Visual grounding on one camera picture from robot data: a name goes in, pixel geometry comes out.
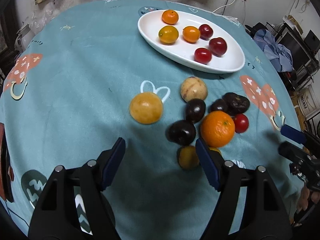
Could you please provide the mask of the right hand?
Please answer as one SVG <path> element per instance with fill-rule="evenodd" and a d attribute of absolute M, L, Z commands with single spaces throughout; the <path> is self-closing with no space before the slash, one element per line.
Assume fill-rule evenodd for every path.
<path fill-rule="evenodd" d="M 300 197 L 297 202 L 297 212 L 300 212 L 301 210 L 306 210 L 309 205 L 309 200 L 312 200 L 313 203 L 317 204 L 320 199 L 320 193 L 319 192 L 313 192 L 310 189 L 304 185 L 300 192 Z"/>

